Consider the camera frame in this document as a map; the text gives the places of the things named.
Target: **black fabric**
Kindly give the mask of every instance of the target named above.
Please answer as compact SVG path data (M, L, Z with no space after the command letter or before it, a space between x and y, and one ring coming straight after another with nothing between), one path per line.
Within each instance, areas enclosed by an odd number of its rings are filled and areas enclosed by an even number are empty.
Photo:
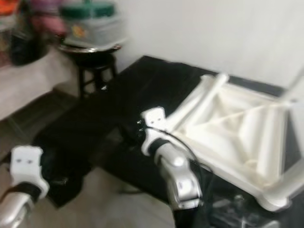
M142 57L112 80L107 91L92 95L41 131L36 138L37 145L42 146L44 151L64 153L67 159L89 160L93 165L168 203L166 183L158 168L151 157L142 154L141 145L135 143L136 121L142 111L155 106L163 106L166 115L174 112L203 74L215 73L182 63ZM237 77L231 77L230 82L275 96L283 92L277 86ZM290 118L285 150L285 168L288 169L300 158ZM281 227L304 226L303 194L293 200L290 209L274 214L263 210L246 192L219 177L215 178L213 195L233 198L237 194L246 196L248 210L265 218L277 219ZM185 213L197 221L201 220L200 213Z
M47 197L58 208L66 205L80 193L83 177L90 172L91 164L52 146L47 140L42 142L36 138L32 144L43 150L41 174L50 185Z
M204 207L178 210L173 212L176 228L209 228L209 219L206 218Z

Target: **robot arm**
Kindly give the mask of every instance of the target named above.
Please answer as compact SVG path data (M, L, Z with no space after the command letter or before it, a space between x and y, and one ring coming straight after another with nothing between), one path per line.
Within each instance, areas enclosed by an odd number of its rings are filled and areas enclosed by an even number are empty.
M196 208L202 196L199 181L190 168L187 152L173 144L169 138L154 130L165 130L163 108L142 113L147 128L142 152L154 158L162 177L167 182L168 198L173 210Z
M41 176L39 147L19 146L11 152L12 186L0 200L0 228L16 228L46 196L49 185Z

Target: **plastic storage container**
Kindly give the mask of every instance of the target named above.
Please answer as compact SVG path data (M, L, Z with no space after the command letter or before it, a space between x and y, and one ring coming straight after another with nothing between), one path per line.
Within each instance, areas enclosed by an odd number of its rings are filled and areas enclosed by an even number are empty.
M66 27L62 19L58 16L49 14L35 15L33 17L35 28L40 32L48 32L49 34L64 36L66 34Z
M123 20L113 3L68 3L60 13L67 29L66 44L107 49L124 41Z

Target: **black tablecloth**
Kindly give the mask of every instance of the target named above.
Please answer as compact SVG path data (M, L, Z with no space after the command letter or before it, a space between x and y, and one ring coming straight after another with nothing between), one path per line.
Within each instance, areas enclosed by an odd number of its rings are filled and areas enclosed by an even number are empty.
M125 182L168 202L166 185L158 169L151 158L142 155L140 145L134 144L131 139L142 111L163 106L166 115L171 114L195 88L203 74L215 73L182 63L142 57L112 80L106 91L90 96L47 126L38 134L34 144L44 150L51 147L71 157L89 160ZM283 92L280 87L238 77L231 77L230 82L274 96ZM289 118L285 169L299 158ZM279 220L281 227L304 226L303 194L293 200L290 209L274 214L260 208L251 196L219 177L213 190L215 194L225 193L227 197L246 195L250 210Z

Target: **wire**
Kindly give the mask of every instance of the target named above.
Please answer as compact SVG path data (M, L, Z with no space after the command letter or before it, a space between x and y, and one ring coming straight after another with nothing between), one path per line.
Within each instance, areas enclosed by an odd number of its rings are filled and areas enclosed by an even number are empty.
M177 140L178 142L180 142L189 151L189 153L193 157L194 163L199 166L199 174L200 174L201 181L205 180L204 173L203 173L201 167L203 167L204 169L208 170L211 173L211 179L210 179L209 184L207 185L206 181L204 181L204 184L203 184L204 185L204 194L203 194L202 197L200 197L200 202L201 203L204 203L204 202L207 203L209 201L209 194L210 194L210 192L212 190L212 184L213 184L213 180L214 180L214 171L209 166L207 166L207 165L199 162L199 160L198 160L197 156L195 155L195 153L193 152L193 150L186 143L184 143L184 141L182 141L181 139L179 139L175 135L173 135L173 134L171 134L171 133L169 133L167 131L155 128L155 127L146 126L146 128L152 129L154 131L161 132L161 133L163 133L165 135L168 135L171 138Z

